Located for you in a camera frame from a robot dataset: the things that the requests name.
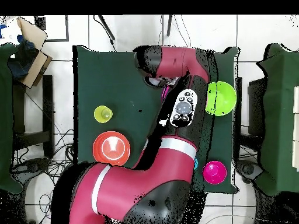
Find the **white box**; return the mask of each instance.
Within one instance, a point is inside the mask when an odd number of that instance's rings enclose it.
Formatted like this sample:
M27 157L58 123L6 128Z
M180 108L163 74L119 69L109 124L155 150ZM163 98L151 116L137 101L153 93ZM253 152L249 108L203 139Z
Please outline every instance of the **white box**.
M293 141L293 158L292 158L292 167L299 170L299 142Z
M294 89L293 113L299 113L299 87L295 87L295 89Z
M294 115L293 140L299 142L299 114Z

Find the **white stripe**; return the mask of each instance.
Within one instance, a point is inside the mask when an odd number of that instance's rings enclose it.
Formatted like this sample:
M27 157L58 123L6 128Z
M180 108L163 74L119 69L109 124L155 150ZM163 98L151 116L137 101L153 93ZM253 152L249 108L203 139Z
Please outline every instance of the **white stripe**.
M92 210L94 211L95 214L98 214L98 207L96 206L96 202L98 201L100 185L101 185L106 173L109 171L110 168L111 168L110 165L107 165L100 172L99 177L96 180L95 186L93 187L92 196L91 196L91 206L92 206Z
M147 147L147 143L148 143L148 139L147 139L147 141L145 142L145 145L144 145L143 150Z
M176 138L163 138L160 149L174 149L189 155L193 160L196 156L196 148L191 144Z

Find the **cardboard box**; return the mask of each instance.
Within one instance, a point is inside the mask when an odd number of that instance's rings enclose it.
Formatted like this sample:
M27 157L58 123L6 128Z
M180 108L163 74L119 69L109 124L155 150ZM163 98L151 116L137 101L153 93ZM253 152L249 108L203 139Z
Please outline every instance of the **cardboard box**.
M18 18L18 25L22 31L24 39L32 42L35 48L40 51L47 38L47 34L42 29L39 29L37 26L21 17ZM52 58L50 56L40 51L32 63L28 75L20 82L29 88L31 88L32 85L36 86L43 77L51 60Z

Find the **dark green tablecloth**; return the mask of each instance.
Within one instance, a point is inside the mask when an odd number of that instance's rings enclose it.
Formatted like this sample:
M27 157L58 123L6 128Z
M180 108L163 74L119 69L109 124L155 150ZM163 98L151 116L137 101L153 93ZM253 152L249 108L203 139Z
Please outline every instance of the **dark green tablecloth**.
M79 161L94 162L92 145L105 131L124 134L131 145L131 156L126 167L132 167L144 147L151 124L161 107L161 89L151 89L142 81L134 65L133 52L93 52L78 46L78 108L79 108ZM237 48L227 53L215 54L219 80L234 85L234 57ZM105 105L113 111L113 117L99 124L93 117L97 106ZM223 162L228 176L220 185L203 182L202 167L209 146L212 116L206 114L205 125L197 153L199 167L194 173L193 189L234 193L231 181L232 113L215 118L213 142L208 160Z
M263 97L266 131L260 157L265 172L255 182L269 196L281 191L299 193L299 172L292 167L294 87L299 86L299 53L272 44L266 51L266 59L259 64L267 77Z
M12 74L7 61L17 51L13 44L0 45L0 189L15 194L20 193L23 186L9 174L12 164L13 107Z

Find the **green table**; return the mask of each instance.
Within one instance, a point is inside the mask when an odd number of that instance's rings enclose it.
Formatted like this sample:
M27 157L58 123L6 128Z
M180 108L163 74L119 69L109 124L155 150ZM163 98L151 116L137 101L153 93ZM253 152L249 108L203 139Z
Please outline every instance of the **green table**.
M281 191L299 193L299 172L292 167L294 88L299 86L299 53L272 44L266 59L258 63L267 74L263 97L265 138L260 162L265 172L256 180L267 195Z
M77 46L78 51L78 160L95 162L92 145L98 135L105 131L118 131L125 135L131 145L131 155L126 167L132 167L145 145L151 124L161 107L161 89L151 89L142 81L134 64L133 52L93 52ZM234 85L234 57L237 48L226 53L216 53L219 81ZM98 123L93 112L105 105L113 111L113 117L105 124ZM231 185L232 113L216 117L213 140L208 160L222 161L228 176L220 185L203 181L201 171L209 150L211 122L206 114L200 150L197 153L199 167L194 172L193 189L234 193Z

